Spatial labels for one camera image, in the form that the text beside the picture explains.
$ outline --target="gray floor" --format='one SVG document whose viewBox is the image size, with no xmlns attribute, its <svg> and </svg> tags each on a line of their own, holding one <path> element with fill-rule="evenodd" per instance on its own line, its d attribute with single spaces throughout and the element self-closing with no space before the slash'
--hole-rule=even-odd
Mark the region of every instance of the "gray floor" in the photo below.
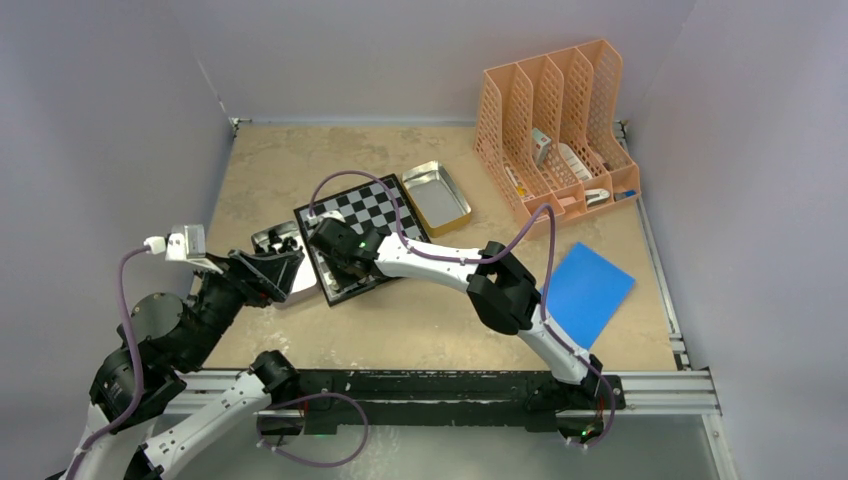
<svg viewBox="0 0 848 480">
<path fill-rule="evenodd" d="M 361 427 L 292 439 L 289 451 L 332 461 L 353 451 Z M 335 469 L 301 466 L 257 449 L 254 427 L 239 425 L 183 471 L 208 479 L 717 479 L 700 417 L 616 419 L 604 444 L 581 453 L 554 434 L 521 428 L 374 427 L 358 459 Z"/>
</svg>

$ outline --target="small white box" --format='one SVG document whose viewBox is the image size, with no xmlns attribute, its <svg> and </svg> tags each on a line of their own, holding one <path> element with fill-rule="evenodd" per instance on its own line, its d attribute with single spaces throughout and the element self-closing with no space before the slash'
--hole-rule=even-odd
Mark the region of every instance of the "small white box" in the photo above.
<svg viewBox="0 0 848 480">
<path fill-rule="evenodd" d="M 580 157 L 574 153 L 574 150 L 572 150 L 568 144 L 560 143 L 558 147 L 560 155 L 562 155 L 562 158 L 565 159 L 565 163 L 571 167 L 571 171 L 574 172 L 574 175 L 576 175 L 581 182 L 585 182 L 592 178 L 592 172 L 586 168 L 586 165 L 583 164 L 583 161 L 580 160 Z"/>
<path fill-rule="evenodd" d="M 548 156 L 548 148 L 551 146 L 551 137 L 542 133 L 538 128 L 533 129 L 533 161 L 536 166 L 542 166 L 545 157 Z"/>
</svg>

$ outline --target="wire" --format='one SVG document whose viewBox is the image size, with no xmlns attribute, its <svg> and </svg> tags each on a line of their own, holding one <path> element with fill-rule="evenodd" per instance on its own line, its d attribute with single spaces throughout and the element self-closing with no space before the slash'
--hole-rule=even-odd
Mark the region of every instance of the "wire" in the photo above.
<svg viewBox="0 0 848 480">
<path fill-rule="evenodd" d="M 359 454 L 362 453 L 362 450 L 365 449 L 365 444 L 368 442 L 368 417 L 365 416 L 365 411 L 362 409 L 362 406 L 360 406 L 356 402 L 356 400 L 348 397 L 347 395 L 342 395 L 341 393 L 335 392 L 316 393 L 313 395 L 307 395 L 305 397 L 296 398 L 294 400 L 289 400 L 288 402 L 271 405 L 267 408 L 267 410 L 279 410 L 281 408 L 290 407 L 292 405 L 299 405 L 303 402 L 308 402 L 309 400 L 315 400 L 319 398 L 336 398 L 339 400 L 343 400 L 353 405 L 353 408 L 355 408 L 357 413 L 359 413 L 360 418 L 362 418 L 362 426 L 365 427 L 365 430 L 362 433 L 362 440 L 360 440 L 359 445 L 356 447 L 356 450 L 354 450 L 353 453 L 336 462 L 316 462 L 315 460 L 309 460 L 303 457 L 299 457 L 293 453 L 286 452 L 285 450 L 281 450 L 268 443 L 268 441 L 265 440 L 265 437 L 262 436 L 262 429 L 259 427 L 258 420 L 256 421 L 256 433 L 259 435 L 259 443 L 257 444 L 257 447 L 264 447 L 278 455 L 281 455 L 285 458 L 288 458 L 289 460 L 295 461 L 302 465 L 306 465 L 308 467 L 334 468 L 342 466 L 358 457 Z"/>
<path fill-rule="evenodd" d="M 434 255 L 432 253 L 426 253 L 426 252 L 422 252 L 420 250 L 416 250 L 415 247 L 409 245 L 409 240 L 406 237 L 404 237 L 403 234 L 402 234 L 403 233 L 403 225 L 401 225 L 401 223 L 400 223 L 400 207 L 398 206 L 397 199 L 395 198 L 391 189 L 389 189 L 389 187 L 382 180 L 380 180 L 378 177 L 376 177 L 376 176 L 374 176 L 374 175 L 372 175 L 368 172 L 363 172 L 362 170 L 341 170 L 341 171 L 338 171 L 338 172 L 328 176 L 324 180 L 321 180 L 321 183 L 319 183 L 318 186 L 315 187 L 315 191 L 312 192 L 312 198 L 309 199 L 309 214 L 310 215 L 315 215 L 315 198 L 318 196 L 318 192 L 321 191 L 321 187 L 323 187 L 324 184 L 326 184 L 330 180 L 332 180 L 336 177 L 342 176 L 342 175 L 359 175 L 359 176 L 362 176 L 362 177 L 366 177 L 366 178 L 373 180 L 374 182 L 376 182 L 381 187 L 383 187 L 383 190 L 386 191 L 386 194 L 389 196 L 389 199 L 392 201 L 392 208 L 394 209 L 394 212 L 395 212 L 395 228 L 397 229 L 397 234 L 398 234 L 398 237 L 400 237 L 401 244 L 403 244 L 403 246 L 407 250 L 409 250 L 410 252 L 418 255 L 419 257 L 423 257 L 423 258 L 426 258 L 426 259 L 429 259 L 429 260 L 438 260 L 438 261 L 442 261 L 442 262 L 452 262 L 452 263 L 465 262 L 465 263 L 480 264 L 480 265 L 488 265 L 490 263 L 497 263 L 497 262 L 501 261 L 501 259 L 503 259 L 507 255 L 509 255 L 509 252 L 513 248 L 515 248 L 516 245 L 518 245 L 518 242 L 520 242 L 521 239 L 524 238 L 525 235 L 527 235 L 527 232 L 530 230 L 530 227 L 533 226 L 533 223 L 536 221 L 536 219 L 539 218 L 539 215 L 542 214 L 543 210 L 547 210 L 548 216 L 550 216 L 550 218 L 551 218 L 551 222 L 554 221 L 554 217 L 553 217 L 554 210 L 549 204 L 546 203 L 546 204 L 543 204 L 539 208 L 536 209 L 536 212 L 533 213 L 533 216 L 531 216 L 529 220 L 527 220 L 527 223 L 524 225 L 524 227 L 522 227 L 521 231 L 518 232 L 518 235 L 515 236 L 515 238 L 512 240 L 512 242 L 510 242 L 509 245 L 507 245 L 506 248 L 503 249 L 503 251 L 501 251 L 500 253 L 498 253 L 497 255 L 495 255 L 493 257 L 461 259 L 461 258 L 458 258 L 458 257 L 447 257 L 447 256 L 444 256 L 444 255 Z M 552 225 L 551 230 L 553 232 L 553 231 L 556 230 L 556 228 Z"/>
<path fill-rule="evenodd" d="M 612 385 L 610 385 L 609 381 L 607 381 L 607 379 L 604 378 L 603 375 L 601 375 L 601 372 L 599 372 L 598 369 L 593 367 L 592 364 L 589 363 L 589 361 L 586 360 L 585 358 L 583 358 L 581 355 L 577 355 L 577 352 L 575 352 L 574 349 L 571 348 L 571 346 L 568 345 L 568 343 L 566 343 L 565 340 L 563 340 L 562 338 L 560 338 L 559 335 L 557 335 L 557 333 L 551 328 L 551 326 L 548 324 L 548 321 L 547 321 L 547 317 L 548 317 L 548 315 L 547 315 L 548 314 L 548 310 L 547 310 L 548 285 L 550 284 L 551 274 L 553 273 L 554 249 L 556 247 L 556 220 L 554 219 L 554 209 L 553 209 L 553 207 L 551 207 L 551 205 L 548 204 L 548 203 L 544 203 L 544 204 L 540 205 L 539 208 L 537 208 L 536 211 L 533 213 L 533 215 L 530 217 L 530 219 L 527 220 L 527 223 L 525 223 L 524 226 L 521 228 L 521 230 L 518 232 L 518 235 L 516 235 L 515 238 L 512 239 L 512 241 L 509 243 L 509 245 L 507 245 L 500 253 L 498 253 L 497 255 L 495 255 L 493 257 L 480 258 L 480 259 L 474 259 L 474 258 L 461 259 L 461 258 L 457 258 L 457 257 L 447 257 L 447 256 L 444 256 L 444 255 L 434 255 L 434 254 L 431 254 L 431 253 L 422 252 L 420 250 L 416 250 L 414 247 L 409 245 L 407 238 L 402 233 L 403 232 L 403 226 L 400 223 L 400 208 L 398 207 L 397 199 L 395 198 L 391 189 L 382 180 L 380 180 L 378 177 L 376 177 L 376 176 L 374 176 L 374 175 L 372 175 L 368 172 L 364 172 L 362 170 L 341 170 L 341 171 L 338 171 L 336 173 L 333 173 L 332 175 L 329 175 L 324 180 L 321 180 L 321 183 L 319 183 L 318 186 L 315 187 L 315 191 L 312 192 L 312 198 L 309 199 L 309 214 L 310 215 L 313 215 L 313 216 L 315 215 L 315 199 L 318 197 L 318 192 L 321 191 L 321 187 L 323 187 L 330 180 L 332 180 L 336 177 L 342 176 L 342 175 L 359 175 L 359 176 L 362 176 L 362 177 L 369 178 L 369 179 L 373 180 L 374 182 L 376 182 L 378 185 L 380 185 L 383 188 L 383 190 L 386 192 L 386 194 L 388 195 L 389 199 L 392 201 L 392 208 L 394 209 L 394 212 L 395 212 L 395 229 L 396 229 L 396 232 L 398 234 L 398 237 L 400 238 L 401 244 L 403 244 L 403 246 L 406 247 L 406 249 L 409 250 L 410 252 L 418 255 L 419 257 L 423 257 L 423 258 L 426 258 L 426 259 L 429 259 L 429 260 L 438 260 L 438 261 L 452 262 L 452 263 L 465 262 L 465 263 L 482 264 L 482 265 L 498 262 L 502 258 L 507 256 L 510 253 L 510 251 L 512 251 L 512 249 L 515 248 L 516 245 L 518 245 L 518 242 L 520 242 L 521 239 L 523 239 L 524 236 L 527 235 L 527 232 L 530 230 L 530 227 L 533 226 L 533 224 L 536 222 L 536 219 L 538 219 L 539 216 L 542 213 L 548 214 L 548 219 L 550 220 L 549 223 L 550 223 L 550 226 L 551 226 L 551 233 L 550 233 L 551 240 L 550 240 L 550 245 L 549 245 L 549 248 L 548 248 L 548 264 L 547 264 L 547 267 L 546 267 L 546 270 L 545 270 L 545 283 L 542 285 L 542 299 L 541 299 L 541 305 L 540 305 L 541 306 L 540 314 L 541 314 L 541 318 L 542 318 L 542 325 L 545 327 L 545 331 L 547 331 L 551 335 L 551 337 L 557 343 L 560 344 L 560 346 L 565 348 L 565 350 L 569 354 L 571 354 L 580 363 L 582 363 L 583 366 L 585 366 L 590 372 L 592 372 L 592 374 L 597 376 L 600 379 L 601 383 L 604 384 L 604 388 L 606 388 L 606 390 L 607 390 L 607 394 L 609 395 L 609 400 L 610 400 L 610 402 L 609 402 L 609 404 L 610 404 L 609 422 L 607 422 L 604 425 L 603 431 L 601 432 L 600 435 L 598 435 L 598 437 L 596 437 L 595 441 L 593 441 L 591 444 L 585 444 L 584 447 L 589 448 L 589 447 L 594 447 L 595 445 L 597 445 L 607 435 L 610 428 L 612 427 L 613 421 L 615 420 L 615 395 L 614 395 L 614 392 L 612 390 Z"/>
<path fill-rule="evenodd" d="M 284 418 L 283 422 L 286 425 L 297 429 L 297 435 L 295 435 L 295 438 L 297 438 L 297 437 L 299 437 L 300 435 L 303 434 L 303 427 L 301 425 L 298 425 L 298 423 L 295 422 L 294 420 L 289 420 L 288 418 Z M 285 438 L 286 438 L 285 430 L 283 430 L 282 432 L 280 432 L 280 438 L 277 439 L 277 447 L 280 447 L 280 446 L 283 445 L 283 440 Z"/>
<path fill-rule="evenodd" d="M 71 460 L 71 465 L 68 467 L 68 474 L 66 475 L 66 480 L 73 480 L 74 476 L 77 474 L 77 471 L 82 464 L 82 460 L 85 457 L 85 454 L 91 449 L 91 446 L 94 445 L 94 442 L 99 440 L 102 436 L 106 435 L 110 431 L 115 428 L 121 426 L 125 421 L 127 421 L 130 416 L 135 412 L 136 408 L 138 408 L 139 403 L 141 403 L 141 397 L 144 393 L 144 373 L 142 372 L 142 364 L 141 364 L 141 353 L 138 351 L 138 343 L 135 339 L 135 332 L 132 329 L 132 320 L 130 320 L 129 308 L 127 307 L 127 298 L 124 294 L 124 266 L 127 262 L 134 256 L 139 255 L 141 253 L 145 253 L 150 250 L 149 246 L 144 246 L 141 248 L 136 248 L 130 252 L 127 252 L 126 255 L 121 257 L 121 262 L 118 265 L 118 310 L 121 314 L 121 324 L 124 327 L 124 335 L 126 336 L 127 348 L 130 351 L 130 359 L 132 360 L 132 369 L 133 369 L 133 380 L 134 380 L 134 388 L 132 400 L 130 404 L 127 406 L 127 409 L 123 411 L 117 418 L 112 420 L 109 425 L 97 430 L 92 433 L 85 441 L 82 442 L 82 445 L 77 449 L 76 455 L 74 455 L 73 460 Z"/>
</svg>

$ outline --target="metal tray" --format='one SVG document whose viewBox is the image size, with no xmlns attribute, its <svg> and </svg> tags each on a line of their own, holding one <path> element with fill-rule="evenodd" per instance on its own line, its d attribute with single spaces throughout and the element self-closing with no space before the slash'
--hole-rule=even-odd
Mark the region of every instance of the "metal tray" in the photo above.
<svg viewBox="0 0 848 480">
<path fill-rule="evenodd" d="M 441 163 L 427 162 L 407 170 L 401 183 L 431 237 L 444 235 L 471 221 L 471 206 Z"/>
</svg>

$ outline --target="white connector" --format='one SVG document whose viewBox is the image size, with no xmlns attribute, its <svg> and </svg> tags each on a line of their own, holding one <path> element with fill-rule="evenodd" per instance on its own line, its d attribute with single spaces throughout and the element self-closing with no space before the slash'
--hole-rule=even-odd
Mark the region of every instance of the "white connector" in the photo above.
<svg viewBox="0 0 848 480">
<path fill-rule="evenodd" d="M 185 262 L 215 273 L 224 273 L 215 262 L 206 257 L 206 235 L 203 225 L 176 225 L 168 235 L 167 245 L 162 250 L 158 244 L 151 246 L 151 253 L 165 251 L 166 262 Z"/>
<path fill-rule="evenodd" d="M 159 255 L 165 251 L 165 237 L 147 237 L 147 240 L 144 241 L 144 245 L 150 247 L 150 250 L 147 253 Z"/>
</svg>

